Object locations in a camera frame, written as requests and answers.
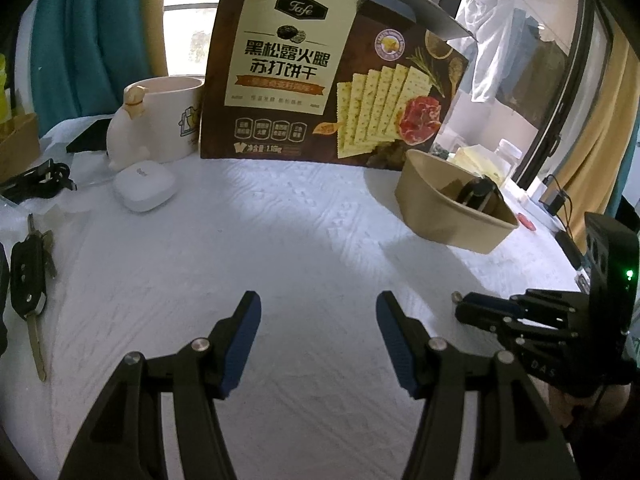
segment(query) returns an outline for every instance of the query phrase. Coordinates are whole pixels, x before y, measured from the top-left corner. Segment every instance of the key fob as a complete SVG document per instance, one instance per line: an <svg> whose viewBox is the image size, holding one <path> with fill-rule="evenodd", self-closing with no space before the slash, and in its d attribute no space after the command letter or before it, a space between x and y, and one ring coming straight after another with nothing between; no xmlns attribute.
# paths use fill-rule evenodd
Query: key fob
<svg viewBox="0 0 640 480"><path fill-rule="evenodd" d="M4 254L4 247L0 244L0 356L7 347L6 325L2 320L4 307L6 306L6 295L9 290L9 263Z"/></svg>
<svg viewBox="0 0 640 480"><path fill-rule="evenodd" d="M23 319L32 312L39 316L44 309L47 301L44 263L39 235L28 235L11 250L11 304Z"/></svg>

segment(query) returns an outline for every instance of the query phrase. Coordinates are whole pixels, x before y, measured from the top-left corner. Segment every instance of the car key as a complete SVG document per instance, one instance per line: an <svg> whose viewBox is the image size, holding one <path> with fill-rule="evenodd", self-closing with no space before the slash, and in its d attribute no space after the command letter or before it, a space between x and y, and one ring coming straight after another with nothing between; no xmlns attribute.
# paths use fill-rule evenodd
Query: car key
<svg viewBox="0 0 640 480"><path fill-rule="evenodd" d="M9 263L4 254L4 246L0 243L0 356L4 354L7 347L6 325L2 316L6 306L6 295L9 291Z"/></svg>
<svg viewBox="0 0 640 480"><path fill-rule="evenodd" d="M11 251L11 304L18 316L27 322L36 371L44 382L47 373L36 320L47 303L45 268L50 254L46 253L42 234L33 224L33 215L29 215L28 221L29 234L23 242L15 244Z"/></svg>

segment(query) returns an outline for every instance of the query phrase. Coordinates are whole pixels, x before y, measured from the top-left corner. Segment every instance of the tafe logo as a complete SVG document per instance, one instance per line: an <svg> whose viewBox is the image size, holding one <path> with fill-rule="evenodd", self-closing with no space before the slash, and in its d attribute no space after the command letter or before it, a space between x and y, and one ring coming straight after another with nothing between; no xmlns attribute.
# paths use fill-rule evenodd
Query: tafe logo
<svg viewBox="0 0 640 480"><path fill-rule="evenodd" d="M315 0L276 0L275 8L297 20L324 20L329 10Z"/></svg>

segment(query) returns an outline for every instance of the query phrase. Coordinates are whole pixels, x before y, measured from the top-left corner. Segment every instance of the white mug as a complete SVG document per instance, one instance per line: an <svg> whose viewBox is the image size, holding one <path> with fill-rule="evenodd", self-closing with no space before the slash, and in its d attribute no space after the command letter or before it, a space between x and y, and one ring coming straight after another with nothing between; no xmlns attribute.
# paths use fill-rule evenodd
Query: white mug
<svg viewBox="0 0 640 480"><path fill-rule="evenodd" d="M169 162L194 152L203 84L196 77L166 76L127 86L107 130L110 168L119 171L147 159Z"/></svg>

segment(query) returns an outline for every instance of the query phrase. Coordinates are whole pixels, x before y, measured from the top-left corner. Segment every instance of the power adapter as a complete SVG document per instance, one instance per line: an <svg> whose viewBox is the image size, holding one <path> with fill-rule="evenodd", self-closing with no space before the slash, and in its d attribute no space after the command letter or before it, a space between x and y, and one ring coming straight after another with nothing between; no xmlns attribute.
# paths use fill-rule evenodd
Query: power adapter
<svg viewBox="0 0 640 480"><path fill-rule="evenodd" d="M565 200L566 195L562 190L554 190L548 197L540 200L540 203L551 216L556 216Z"/></svg>

